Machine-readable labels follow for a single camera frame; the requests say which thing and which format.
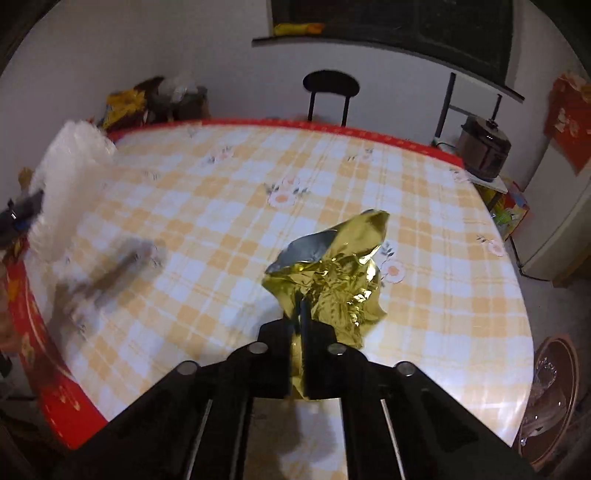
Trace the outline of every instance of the crumpled gold foil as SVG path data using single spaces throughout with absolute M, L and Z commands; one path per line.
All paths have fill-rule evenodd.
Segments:
M 308 296 L 313 320 L 331 325 L 339 342 L 361 348 L 367 330 L 386 315 L 378 303 L 380 275 L 372 257 L 385 239 L 388 217 L 382 210 L 369 210 L 292 242 L 267 269 L 263 287 L 290 318 L 297 294 Z M 293 257 L 307 260 L 284 265 Z M 292 342 L 292 358 L 293 384 L 302 392 L 299 336 Z

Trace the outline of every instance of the chair backrest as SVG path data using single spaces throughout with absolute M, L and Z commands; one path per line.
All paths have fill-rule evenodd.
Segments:
M 312 121 L 314 112 L 314 98 L 317 93 L 335 93 L 345 97 L 345 108 L 343 110 L 344 127 L 347 123 L 347 113 L 349 111 L 349 99 L 359 93 L 359 82 L 351 75 L 337 70 L 318 70 L 309 73 L 304 77 L 304 88 L 311 93 L 310 109 L 308 111 L 308 121 Z

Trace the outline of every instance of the red trim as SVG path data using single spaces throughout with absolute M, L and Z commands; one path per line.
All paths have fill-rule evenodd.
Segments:
M 22 337 L 20 359 L 38 397 L 38 405 L 56 436 L 76 449 L 107 425 L 86 396 L 51 340 L 21 259 L 7 265 L 8 307 Z
M 234 119 L 234 118 L 216 119 L 216 120 L 189 120 L 189 121 L 170 122 L 167 124 L 144 125 L 143 127 L 134 127 L 134 128 L 128 128 L 125 130 L 118 130 L 116 132 L 111 132 L 108 135 L 108 137 L 114 143 L 117 143 L 125 135 L 133 133 L 133 132 L 153 130 L 153 129 L 162 129 L 162 128 L 174 128 L 174 127 L 178 127 L 179 125 L 191 125 L 191 124 L 195 124 L 195 125 L 255 125 L 255 126 L 265 126 L 265 127 L 300 128 L 302 130 L 313 130 L 316 132 L 327 132 L 327 133 L 331 133 L 331 134 L 345 135 L 347 137 L 363 138 L 365 140 L 371 140 L 372 142 L 379 142 L 379 143 L 383 143 L 386 145 L 391 145 L 393 147 L 403 148 L 405 150 L 409 150 L 409 151 L 413 151 L 413 152 L 420 153 L 423 155 L 428 155 L 429 157 L 437 158 L 438 160 L 442 160 L 442 161 L 447 162 L 447 163 L 454 165 L 456 167 L 464 168 L 464 164 L 462 163 L 462 159 L 460 157 L 456 157 L 455 155 L 451 155 L 449 153 L 446 153 L 446 152 L 441 151 L 441 150 L 434 148 L 434 147 L 426 147 L 425 145 L 411 142 L 410 140 L 401 140 L 396 137 L 391 137 L 390 135 L 377 134 L 377 133 L 368 132 L 365 130 L 358 130 L 356 128 L 339 127 L 337 125 L 317 124 L 314 122 L 302 122 L 302 121 L 294 121 L 294 120 L 277 120 L 277 119 L 247 120 L 247 119 Z

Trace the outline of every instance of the tablecloth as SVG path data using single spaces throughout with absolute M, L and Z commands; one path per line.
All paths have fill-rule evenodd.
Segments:
M 417 364 L 512 443 L 531 385 L 530 327 L 459 159 L 283 121 L 139 130 L 117 146 L 113 177 L 64 258 L 48 266 L 25 256 L 46 328 L 105 419 L 182 360 L 211 364 L 255 340 L 282 313 L 261 287 L 266 266 L 293 239 L 373 208 L 390 213 L 376 258 L 387 316 L 363 352 Z M 152 243 L 157 259 L 134 254 Z M 256 405 L 251 434 L 283 445 L 267 456 L 279 455 L 284 475 L 346 474 L 338 402 Z M 301 441 L 269 408 L 299 419 Z

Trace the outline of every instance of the screw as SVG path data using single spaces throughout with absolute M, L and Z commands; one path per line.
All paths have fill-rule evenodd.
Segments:
M 410 377 L 417 371 L 416 367 L 411 362 L 400 362 L 396 366 L 396 370 L 398 370 L 398 372 L 403 374 L 405 377 Z
M 181 375 L 193 375 L 197 371 L 197 364 L 195 362 L 182 362 L 177 367 L 177 372 Z
M 347 350 L 347 346 L 343 345 L 342 343 L 331 343 L 327 350 L 333 355 L 343 355 L 343 353 L 345 353 Z
M 269 347 L 266 343 L 263 342 L 254 342 L 248 346 L 248 350 L 250 353 L 254 353 L 255 355 L 260 355 L 261 353 L 265 353 L 269 350 Z

